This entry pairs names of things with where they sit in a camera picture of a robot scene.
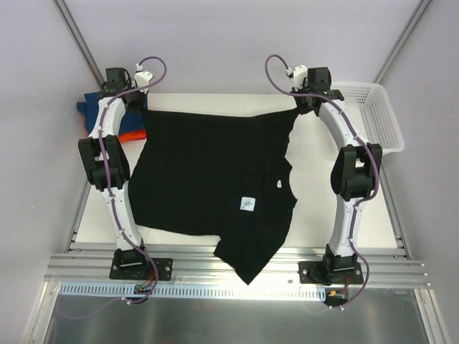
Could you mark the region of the black t shirt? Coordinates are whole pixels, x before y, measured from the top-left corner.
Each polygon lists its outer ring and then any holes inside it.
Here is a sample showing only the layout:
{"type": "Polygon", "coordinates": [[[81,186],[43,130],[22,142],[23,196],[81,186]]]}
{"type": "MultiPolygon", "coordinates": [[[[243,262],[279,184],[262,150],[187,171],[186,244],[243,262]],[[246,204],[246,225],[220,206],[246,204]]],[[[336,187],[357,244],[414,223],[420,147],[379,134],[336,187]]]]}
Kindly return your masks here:
{"type": "Polygon", "coordinates": [[[282,247],[296,197],[286,158],[296,109],[251,117],[146,110],[128,183],[137,225],[217,236],[214,255],[246,284],[282,247]]]}

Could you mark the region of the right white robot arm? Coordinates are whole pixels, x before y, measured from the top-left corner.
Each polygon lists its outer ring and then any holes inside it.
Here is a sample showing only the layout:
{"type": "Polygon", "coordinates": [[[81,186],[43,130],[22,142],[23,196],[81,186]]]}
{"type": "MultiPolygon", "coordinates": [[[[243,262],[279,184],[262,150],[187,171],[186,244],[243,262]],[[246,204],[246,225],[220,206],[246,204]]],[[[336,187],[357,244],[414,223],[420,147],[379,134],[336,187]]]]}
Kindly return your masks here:
{"type": "Polygon", "coordinates": [[[331,87],[326,67],[298,65],[290,71],[295,103],[302,114],[314,112],[328,128],[339,152],[331,171],[337,207],[333,232],[320,262],[307,277],[322,285],[350,280],[359,269],[356,235],[367,201],[379,190],[382,147],[371,144],[352,123],[344,96],[331,87]]]}

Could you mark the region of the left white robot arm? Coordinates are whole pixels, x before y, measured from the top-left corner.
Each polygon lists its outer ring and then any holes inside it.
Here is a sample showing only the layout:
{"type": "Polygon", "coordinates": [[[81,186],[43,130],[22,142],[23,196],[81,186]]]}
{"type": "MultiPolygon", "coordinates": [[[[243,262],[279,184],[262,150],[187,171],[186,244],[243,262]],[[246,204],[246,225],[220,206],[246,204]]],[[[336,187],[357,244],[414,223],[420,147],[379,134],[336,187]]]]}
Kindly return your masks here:
{"type": "Polygon", "coordinates": [[[88,182],[108,207],[115,233],[115,258],[133,277],[143,278],[150,272],[151,262],[145,257],[143,238],[133,219],[128,199],[131,170],[118,134],[126,109],[145,103],[148,91],[144,87],[153,75],[137,64],[132,77],[120,67],[108,68],[106,77],[95,125],[88,138],[79,140],[78,150],[88,182]]]}

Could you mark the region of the folded blue t shirt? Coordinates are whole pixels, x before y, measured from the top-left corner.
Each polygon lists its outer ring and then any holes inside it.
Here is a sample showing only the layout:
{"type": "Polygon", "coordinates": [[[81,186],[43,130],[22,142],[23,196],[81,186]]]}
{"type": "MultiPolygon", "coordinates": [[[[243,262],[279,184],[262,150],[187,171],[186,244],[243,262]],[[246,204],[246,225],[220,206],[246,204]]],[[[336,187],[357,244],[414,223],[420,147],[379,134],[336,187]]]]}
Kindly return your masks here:
{"type": "MultiPolygon", "coordinates": [[[[91,92],[84,94],[84,100],[76,103],[76,108],[79,114],[81,114],[85,129],[90,133],[95,127],[97,116],[98,116],[98,100],[99,93],[91,92]]],[[[123,119],[120,122],[119,135],[125,132],[134,130],[145,130],[144,121],[142,115],[133,113],[132,111],[126,111],[123,119]]]]}

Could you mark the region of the white perforated plastic basket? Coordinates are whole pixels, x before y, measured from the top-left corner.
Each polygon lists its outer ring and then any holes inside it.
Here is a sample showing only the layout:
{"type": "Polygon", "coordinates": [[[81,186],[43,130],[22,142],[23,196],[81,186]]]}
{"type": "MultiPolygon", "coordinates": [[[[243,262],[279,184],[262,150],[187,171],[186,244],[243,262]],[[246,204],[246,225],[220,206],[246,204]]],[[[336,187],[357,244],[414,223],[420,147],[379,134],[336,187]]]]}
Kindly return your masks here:
{"type": "Polygon", "coordinates": [[[349,119],[370,143],[380,144],[384,155],[404,150],[404,139],[384,87],[368,82],[333,82],[332,88],[344,96],[349,119]]]}

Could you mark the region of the folded orange t shirt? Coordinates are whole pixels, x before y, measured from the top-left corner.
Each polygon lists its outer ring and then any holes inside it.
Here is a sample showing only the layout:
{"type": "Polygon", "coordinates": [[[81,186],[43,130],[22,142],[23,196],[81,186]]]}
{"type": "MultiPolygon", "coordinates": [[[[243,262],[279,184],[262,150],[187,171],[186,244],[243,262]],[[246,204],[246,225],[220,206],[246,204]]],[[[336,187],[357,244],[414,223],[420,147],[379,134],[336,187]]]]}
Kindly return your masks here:
{"type": "Polygon", "coordinates": [[[125,132],[119,135],[119,141],[121,143],[125,143],[128,141],[135,141],[135,140],[143,140],[145,138],[146,138],[146,131],[144,129],[125,132]]]}

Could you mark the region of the aluminium frame rail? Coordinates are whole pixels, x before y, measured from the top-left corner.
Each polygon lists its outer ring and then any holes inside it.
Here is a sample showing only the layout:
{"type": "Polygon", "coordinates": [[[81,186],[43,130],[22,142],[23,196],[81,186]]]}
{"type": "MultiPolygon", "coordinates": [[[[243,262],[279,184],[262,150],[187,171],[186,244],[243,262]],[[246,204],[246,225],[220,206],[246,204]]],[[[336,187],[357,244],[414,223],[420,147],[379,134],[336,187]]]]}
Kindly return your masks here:
{"type": "MultiPolygon", "coordinates": [[[[242,285],[234,270],[213,255],[211,246],[149,244],[153,257],[171,258],[172,280],[178,284],[242,285]]],[[[52,254],[44,278],[47,281],[107,281],[115,251],[109,243],[72,243],[64,253],[52,254]]],[[[299,285],[299,264],[320,259],[317,247],[282,248],[254,280],[254,285],[299,285]]],[[[427,265],[410,259],[402,248],[360,249],[370,265],[370,288],[430,289],[427,265]]]]}

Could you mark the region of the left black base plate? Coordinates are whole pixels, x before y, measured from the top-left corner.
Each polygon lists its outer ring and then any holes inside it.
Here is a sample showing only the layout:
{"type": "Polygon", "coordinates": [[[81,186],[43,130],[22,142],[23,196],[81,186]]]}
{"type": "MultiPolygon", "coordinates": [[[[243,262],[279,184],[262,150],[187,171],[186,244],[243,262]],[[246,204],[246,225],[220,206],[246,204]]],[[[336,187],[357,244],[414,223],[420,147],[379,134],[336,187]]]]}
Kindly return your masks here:
{"type": "Polygon", "coordinates": [[[148,280],[153,274],[153,278],[159,281],[170,281],[173,271],[173,259],[153,258],[158,270],[155,275],[153,265],[141,256],[127,257],[123,253],[115,255],[111,264],[110,280],[148,280]]]}

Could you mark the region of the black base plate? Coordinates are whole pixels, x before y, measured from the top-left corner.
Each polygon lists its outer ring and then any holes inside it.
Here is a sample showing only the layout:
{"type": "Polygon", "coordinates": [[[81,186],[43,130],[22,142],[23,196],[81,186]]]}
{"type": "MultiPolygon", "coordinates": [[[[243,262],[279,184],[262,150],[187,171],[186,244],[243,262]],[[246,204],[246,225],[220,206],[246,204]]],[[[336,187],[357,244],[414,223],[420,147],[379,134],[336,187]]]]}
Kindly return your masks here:
{"type": "Polygon", "coordinates": [[[153,265],[141,256],[127,257],[123,253],[115,255],[111,264],[110,280],[148,280],[153,274],[153,278],[159,281],[170,281],[173,271],[173,259],[153,258],[158,270],[155,275],[153,265]]]}
{"type": "Polygon", "coordinates": [[[331,286],[333,284],[362,285],[364,276],[361,265],[357,262],[354,268],[327,272],[319,261],[302,261],[298,263],[301,284],[331,286]]]}

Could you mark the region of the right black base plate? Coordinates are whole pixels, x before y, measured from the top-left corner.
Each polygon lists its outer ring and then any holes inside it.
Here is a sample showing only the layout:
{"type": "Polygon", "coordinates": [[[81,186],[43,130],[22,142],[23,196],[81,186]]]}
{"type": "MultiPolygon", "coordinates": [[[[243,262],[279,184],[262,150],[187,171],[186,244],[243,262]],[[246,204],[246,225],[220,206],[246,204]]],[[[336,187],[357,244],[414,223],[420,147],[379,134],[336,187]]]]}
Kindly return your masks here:
{"type": "Polygon", "coordinates": [[[364,276],[361,265],[357,262],[354,268],[327,272],[319,261],[302,261],[298,263],[301,284],[331,286],[333,284],[362,285],[364,276]]]}

